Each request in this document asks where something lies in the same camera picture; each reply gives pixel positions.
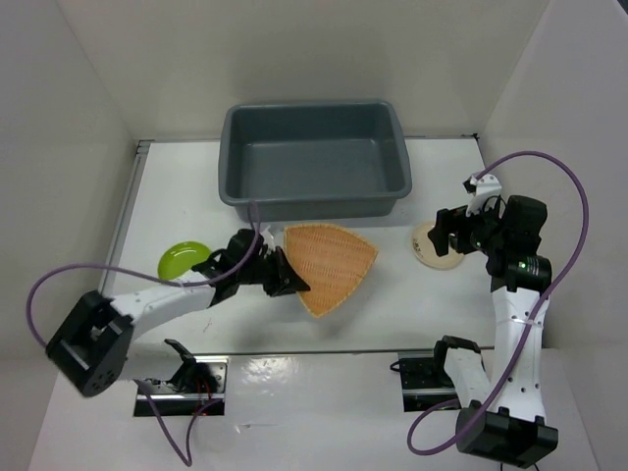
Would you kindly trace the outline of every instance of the gray plastic bin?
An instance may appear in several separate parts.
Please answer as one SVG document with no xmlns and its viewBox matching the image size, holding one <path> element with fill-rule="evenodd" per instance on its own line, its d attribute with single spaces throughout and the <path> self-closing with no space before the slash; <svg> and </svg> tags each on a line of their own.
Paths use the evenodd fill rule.
<svg viewBox="0 0 628 471">
<path fill-rule="evenodd" d="M 241 105 L 221 136 L 219 192 L 243 220 L 389 214 L 412 189 L 393 106 L 385 101 Z"/>
</svg>

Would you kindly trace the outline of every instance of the green plate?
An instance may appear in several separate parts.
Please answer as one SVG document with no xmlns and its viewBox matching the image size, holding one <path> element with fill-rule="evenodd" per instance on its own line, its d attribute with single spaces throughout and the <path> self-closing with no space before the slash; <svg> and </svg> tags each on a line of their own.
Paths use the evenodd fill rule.
<svg viewBox="0 0 628 471">
<path fill-rule="evenodd" d="M 200 262 L 204 262 L 212 251 L 200 242 L 190 240 L 173 245 L 161 256 L 157 274 L 162 280 L 173 280 Z"/>
</svg>

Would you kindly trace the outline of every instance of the orange woven fan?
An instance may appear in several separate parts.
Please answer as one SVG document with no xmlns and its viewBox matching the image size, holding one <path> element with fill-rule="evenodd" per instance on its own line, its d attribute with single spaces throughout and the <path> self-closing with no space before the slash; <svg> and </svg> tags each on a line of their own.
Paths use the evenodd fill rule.
<svg viewBox="0 0 628 471">
<path fill-rule="evenodd" d="M 298 295 L 314 317 L 323 317 L 345 301 L 364 280 L 378 249 L 368 240 L 332 224 L 286 228 L 284 250 L 310 291 Z"/>
</svg>

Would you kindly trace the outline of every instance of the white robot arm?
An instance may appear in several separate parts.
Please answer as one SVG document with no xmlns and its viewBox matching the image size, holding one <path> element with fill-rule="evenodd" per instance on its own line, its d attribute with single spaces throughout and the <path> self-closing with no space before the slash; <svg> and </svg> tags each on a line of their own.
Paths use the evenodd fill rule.
<svg viewBox="0 0 628 471">
<path fill-rule="evenodd" d="M 435 361 L 453 382 L 462 407 L 458 431 L 495 388 L 526 325 L 532 326 L 505 386 L 483 419 L 456 444 L 465 453 L 528 467 L 552 452 L 558 442 L 558 430 L 546 426 L 540 381 L 549 302 L 544 302 L 534 321 L 529 319 L 551 282 L 549 260 L 537 255 L 547 208 L 532 198 L 510 196 L 501 213 L 501 186 L 490 174 L 480 180 L 472 176 L 464 185 L 472 193 L 471 202 L 439 211 L 429 237 L 439 255 L 451 247 L 460 253 L 479 250 L 488 257 L 497 323 L 493 374 L 489 379 L 480 348 L 471 340 L 444 337 L 435 348 Z"/>
<path fill-rule="evenodd" d="M 104 392 L 119 379 L 133 379 L 138 365 L 127 363 L 129 346 L 141 335 L 184 314 L 207 309 L 235 295 L 240 285 L 261 285 L 271 297 L 307 291 L 309 286 L 291 268 L 279 247 L 261 237 L 252 256 L 231 272 L 254 241 L 254 231 L 240 230 L 226 249 L 175 280 L 175 286 L 158 286 L 106 298 L 98 291 L 84 294 L 46 345 L 46 354 L 86 397 Z M 175 340 L 165 340 L 181 356 L 173 374 L 196 368 L 193 357 Z M 142 378 L 151 366 L 139 365 Z M 164 365 L 159 362 L 160 377 Z"/>
</svg>

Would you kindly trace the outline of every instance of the purple cable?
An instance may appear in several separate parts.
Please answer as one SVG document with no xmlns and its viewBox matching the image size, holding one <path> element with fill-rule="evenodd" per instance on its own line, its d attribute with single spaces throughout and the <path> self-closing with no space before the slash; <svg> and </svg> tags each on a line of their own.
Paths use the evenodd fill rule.
<svg viewBox="0 0 628 471">
<path fill-rule="evenodd" d="M 534 321 L 543 303 L 550 297 L 551 292 L 556 289 L 558 284 L 562 282 L 562 280 L 565 278 L 567 273 L 572 269 L 572 267 L 576 263 L 576 260 L 580 256 L 580 252 L 582 252 L 582 247 L 585 244 L 585 240 L 587 238 L 587 232 L 589 231 L 589 200 L 587 198 L 587 193 L 585 192 L 584 187 L 578 180 L 578 177 L 576 177 L 576 174 L 574 174 L 573 171 L 569 167 L 567 167 L 565 164 L 560 162 L 555 157 L 549 154 L 546 154 L 545 152 L 538 152 L 535 150 L 524 150 L 521 152 L 514 152 L 512 154 L 508 154 L 504 157 L 501 157 L 496 162 L 494 162 L 489 167 L 487 167 L 484 171 L 476 175 L 476 179 L 480 179 L 481 177 L 486 175 L 488 172 L 493 170 L 495 167 L 503 164 L 504 162 L 510 159 L 514 159 L 515 157 L 523 156 L 523 155 L 540 157 L 542 159 L 549 160 L 550 162 L 560 167 L 569 176 L 571 181 L 573 181 L 573 183 L 576 185 L 576 189 L 578 190 L 578 193 L 580 194 L 580 200 L 582 201 L 582 229 L 580 230 L 580 237 L 578 238 L 578 243 L 576 245 L 576 248 L 573 251 L 573 254 L 569 258 L 569 261 L 565 265 L 565 267 L 560 271 L 560 273 L 554 279 L 554 281 L 551 282 L 551 285 L 549 285 L 548 289 L 546 289 L 545 292 L 541 294 L 541 296 L 539 297 L 539 300 L 536 302 L 536 304 L 532 308 L 529 319 L 531 321 Z M 508 380 L 508 377 L 510 376 L 510 373 L 512 373 L 512 370 L 517 364 L 519 356 L 521 356 L 521 352 L 523 351 L 523 348 L 526 344 L 526 340 L 528 339 L 528 336 L 530 335 L 531 329 L 532 329 L 532 326 L 530 324 L 527 324 L 523 330 L 523 333 L 521 334 L 521 340 L 519 340 L 519 343 L 517 344 L 514 352 L 512 353 L 512 358 L 510 358 L 510 361 L 506 365 L 505 370 L 503 370 L 503 374 L 501 375 L 501 377 L 497 381 L 497 384 L 495 385 L 495 387 L 493 388 L 493 390 L 487 397 L 487 400 L 484 401 L 484 403 L 480 406 L 480 408 L 475 413 L 475 415 L 471 417 L 471 419 L 464 425 L 464 427 L 462 427 L 462 429 L 460 429 L 460 431 L 457 434 L 455 434 L 453 437 L 451 437 L 449 440 L 447 440 L 443 444 L 439 446 L 435 446 L 434 448 L 430 448 L 430 449 L 418 449 L 418 448 L 415 448 L 414 445 L 412 444 L 412 435 L 414 434 L 414 431 L 416 430 L 419 423 L 423 419 L 425 419 L 428 415 L 430 415 L 432 412 L 434 412 L 435 410 L 451 405 L 452 403 L 452 401 L 443 402 L 423 412 L 412 423 L 412 425 L 410 426 L 410 429 L 408 430 L 408 435 L 407 435 L 407 440 L 406 440 L 408 449 L 414 454 L 418 454 L 420 456 L 430 456 L 432 454 L 437 454 L 437 453 L 440 453 L 441 451 L 445 451 L 450 446 L 456 444 L 460 439 L 465 437 L 471 431 L 471 429 L 478 423 L 482 415 L 489 409 L 493 401 L 501 392 L 503 385 L 505 385 L 506 381 Z"/>
<path fill-rule="evenodd" d="M 175 442 L 175 439 L 173 439 L 173 436 L 170 435 L 170 431 L 168 430 L 168 427 L 166 427 L 164 419 L 162 418 L 161 414 L 159 413 L 159 409 L 157 408 L 157 404 L 155 404 L 154 399 L 150 396 L 150 391 L 148 390 L 146 385 L 142 381 L 139 381 L 139 380 L 133 380 L 133 381 L 137 384 L 137 387 L 139 388 L 141 393 L 146 396 L 148 405 L 152 409 L 153 414 L 155 414 L 155 418 L 157 419 L 157 422 L 159 423 L 159 427 L 161 428 L 161 431 L 164 433 L 166 440 L 168 441 L 170 446 L 173 448 L 175 453 L 179 456 L 183 464 L 187 466 L 188 468 L 191 468 L 192 452 L 189 449 L 189 438 L 192 433 L 192 426 L 194 425 L 194 422 L 196 421 L 196 419 L 198 418 L 200 414 L 202 414 L 206 409 L 214 405 L 216 402 L 220 401 L 220 399 L 211 399 L 209 402 L 204 404 L 200 409 L 194 412 L 192 419 L 189 421 L 189 424 L 187 425 L 187 432 L 185 432 L 185 453 L 187 454 L 187 456 L 185 456 L 185 454 L 183 454 L 182 450 L 179 448 L 179 446 Z"/>
<path fill-rule="evenodd" d="M 251 211 L 250 211 L 251 206 L 255 208 L 255 224 L 253 224 L 253 218 L 251 216 Z M 255 236 L 253 237 L 253 241 L 251 242 L 250 246 L 248 247 L 248 250 L 242 257 L 242 259 L 239 262 L 237 262 L 230 270 L 226 271 L 222 275 L 219 275 L 209 280 L 205 280 L 204 282 L 190 282 L 190 283 L 170 282 L 168 280 L 162 280 L 160 278 L 146 275 L 145 273 L 140 273 L 135 270 L 129 270 L 128 268 L 114 267 L 111 265 L 105 265 L 104 263 L 96 263 L 96 262 L 72 263 L 72 264 L 65 265 L 63 267 L 59 267 L 59 268 L 55 268 L 54 270 L 51 270 L 50 272 L 43 275 L 39 280 L 37 280 L 32 286 L 32 288 L 30 289 L 30 291 L 28 292 L 28 297 L 26 298 L 26 323 L 28 324 L 30 333 L 32 334 L 34 339 L 37 341 L 37 343 L 39 343 L 43 348 L 46 347 L 46 341 L 39 334 L 32 320 L 32 301 L 35 297 L 35 293 L 37 292 L 39 287 L 43 285 L 43 283 L 46 280 L 63 272 L 69 272 L 71 270 L 76 270 L 79 268 L 89 268 L 93 270 L 106 270 L 110 272 L 124 273 L 125 275 L 131 275 L 132 277 L 142 278 L 143 280 L 148 280 L 149 282 L 159 283 L 160 285 L 166 285 L 168 287 L 174 287 L 174 288 L 204 287 L 207 285 L 212 285 L 214 283 L 217 283 L 220 280 L 224 280 L 225 278 L 229 277 L 230 275 L 235 273 L 237 270 L 242 268 L 242 265 L 244 265 L 246 261 L 253 254 L 253 250 L 255 249 L 255 246 L 257 244 L 257 239 L 260 237 L 261 221 L 259 217 L 259 209 L 255 201 L 251 201 L 251 204 L 248 207 L 248 218 L 250 220 L 251 229 L 255 231 Z"/>
</svg>

